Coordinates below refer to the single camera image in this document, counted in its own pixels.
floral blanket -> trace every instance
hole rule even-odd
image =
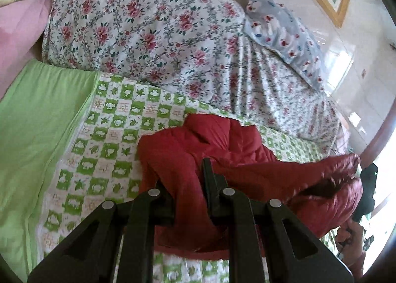
[[[249,39],[244,21],[234,0],[54,0],[43,59],[149,82],[328,154],[340,124],[335,105]]]
[[[102,73],[92,104],[45,192],[36,231],[38,260],[104,200],[122,203],[135,199],[142,178],[136,155],[140,137],[180,126],[191,113],[216,114],[238,119],[242,125],[254,124],[203,102]],[[278,159],[304,163],[322,158],[317,145],[310,141],[266,126],[256,127],[263,144]],[[334,232],[324,236],[322,242],[336,251]],[[266,262],[263,264],[268,278]],[[156,252],[153,265],[154,283],[227,283],[229,279],[228,260],[189,260]]]

red down jacket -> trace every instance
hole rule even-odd
[[[205,157],[230,187],[251,199],[280,199],[317,237],[345,222],[363,192],[360,179],[352,178],[358,156],[282,162],[262,145],[255,126],[215,115],[189,115],[182,127],[141,137],[137,150],[143,167],[139,191],[159,178],[176,202],[175,225],[157,226],[154,248],[189,259],[228,258],[226,232],[210,221],[201,188]]]

metal rivet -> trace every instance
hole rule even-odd
[[[106,200],[102,203],[102,208],[103,209],[111,209],[113,208],[114,203],[111,200]]]
[[[235,190],[233,190],[232,188],[227,187],[227,188],[223,189],[223,193],[224,193],[224,195],[232,196],[232,195],[235,194]]]
[[[148,194],[149,194],[150,196],[156,197],[156,196],[158,196],[158,195],[160,194],[160,190],[157,189],[157,188],[152,188],[152,189],[150,189],[150,190],[148,191]]]
[[[270,205],[274,208],[278,208],[282,206],[282,202],[279,199],[271,199]]]

blanket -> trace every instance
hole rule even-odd
[[[31,60],[0,102],[0,253],[23,282],[37,264],[44,191],[97,80]]]
[[[336,107],[243,33],[234,0],[54,0],[43,60],[149,82],[314,141],[326,155]]]
[[[181,126],[191,113],[215,114],[254,125],[262,143],[280,160],[304,163],[323,157],[311,141],[129,78],[101,73],[94,92],[83,123],[76,128],[45,190],[36,229],[38,261],[105,199],[120,203],[136,198],[142,179],[136,154],[139,139]],[[334,237],[331,232],[322,241],[337,253]],[[155,252],[153,278],[156,283],[171,282],[172,278],[191,283],[227,282],[228,261],[198,261]]]

green checkered quilt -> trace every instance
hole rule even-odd
[[[57,165],[44,196],[37,229],[38,261],[42,260],[88,214],[106,199],[116,203],[136,198],[142,170],[136,155],[142,135],[183,124],[188,114],[204,113],[249,120],[208,104],[110,73],[102,73],[84,121]],[[319,148],[257,126],[263,144],[283,161],[308,162]],[[331,236],[324,238],[331,248]],[[187,260],[155,253],[154,282],[228,282],[228,261]]]

